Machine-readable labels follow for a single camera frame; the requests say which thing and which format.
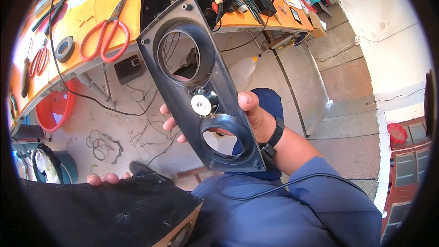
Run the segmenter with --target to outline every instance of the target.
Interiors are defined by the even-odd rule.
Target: yellow wire
[[[308,34],[306,34],[306,36],[305,36],[301,41],[299,41],[298,43],[294,43],[294,42],[293,42],[292,45],[288,46],[283,52],[281,52],[280,54],[278,54],[277,56],[274,56],[274,57],[278,57],[278,56],[280,56],[281,54],[283,54],[284,52],[286,52],[290,47],[293,47],[293,46],[295,46],[295,45],[299,45],[302,41],[304,41],[304,40],[308,37],[308,35],[310,35],[310,33],[311,33],[311,32],[308,32]]]

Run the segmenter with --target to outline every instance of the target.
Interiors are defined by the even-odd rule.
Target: scissors handle
[[[97,24],[96,26],[94,26],[84,37],[84,39],[81,42],[81,46],[80,46],[80,57],[82,60],[84,60],[85,62],[89,62],[91,60],[93,60],[99,50],[101,49],[101,45],[102,45],[102,40],[104,39],[104,35],[105,35],[105,30],[107,29],[107,25],[108,23],[106,23],[107,20],[104,19],[102,20],[99,24]],[[91,56],[85,56],[84,55],[84,47],[85,44],[87,43],[87,40],[90,38],[90,36],[97,31],[99,28],[101,28],[101,32],[99,33],[99,38],[97,40],[97,44],[96,44],[96,49],[94,50],[94,53]]]
[[[32,60],[32,63],[29,66],[29,76],[33,78],[35,75],[40,76],[47,64],[47,49],[41,48],[36,53],[35,57]]]
[[[107,22],[107,23],[105,23],[102,26],[102,32],[105,32],[105,30],[107,29],[107,26],[108,26],[109,23],[110,22]],[[113,36],[115,35],[118,27],[121,27],[122,30],[125,33],[125,42],[124,42],[122,48],[120,49],[120,51],[115,56],[113,56],[113,57],[106,57],[105,53],[107,52],[108,47],[110,46],[110,43],[113,40]],[[112,30],[110,32],[110,35],[108,36],[108,38],[104,41],[104,44],[102,45],[102,50],[101,50],[101,58],[102,58],[102,60],[104,62],[106,62],[106,63],[110,63],[110,62],[116,61],[119,57],[121,57],[125,53],[126,48],[128,48],[128,45],[129,45],[129,30],[128,30],[128,27],[122,21],[114,20],[114,27],[112,28]]]

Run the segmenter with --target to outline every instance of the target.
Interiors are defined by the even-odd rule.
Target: person
[[[276,129],[275,118],[283,119],[281,98],[273,90],[259,88],[239,93],[238,103],[256,141],[269,141]],[[166,105],[160,111],[169,114]],[[170,117],[163,129],[176,126]],[[217,132],[228,134],[221,129]],[[184,135],[177,140],[187,141]],[[233,154],[240,148],[237,143]],[[204,202],[188,246],[379,246],[381,213],[363,192],[335,178],[312,177],[289,185],[288,190],[282,188],[246,201],[223,197],[245,198],[280,186],[281,172],[290,176],[289,181],[315,173],[339,176],[315,147],[287,127],[274,149],[275,168],[212,176],[192,191]],[[132,166],[145,170],[142,163]],[[129,173],[122,178],[129,178]],[[109,173],[103,180],[117,183],[118,177]],[[102,183],[97,175],[89,175],[87,181]]]

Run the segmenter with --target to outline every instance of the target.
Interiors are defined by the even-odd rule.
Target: black shoe
[[[129,171],[136,176],[148,175],[154,173],[154,171],[151,170],[150,167],[147,167],[145,164],[138,161],[130,162],[128,168]]]
[[[129,171],[134,176],[157,174],[158,176],[160,176],[161,178],[163,178],[167,182],[172,183],[172,185],[175,185],[175,183],[170,178],[167,178],[167,177],[153,171],[150,167],[147,167],[142,162],[138,162],[138,161],[130,162],[128,168],[129,168]]]

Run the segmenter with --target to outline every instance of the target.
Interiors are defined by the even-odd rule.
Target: blue sleeve
[[[315,157],[295,171],[289,181],[315,173],[338,175],[324,158]],[[381,213],[355,187],[328,177],[309,178],[288,187],[308,205],[344,246],[379,246]]]

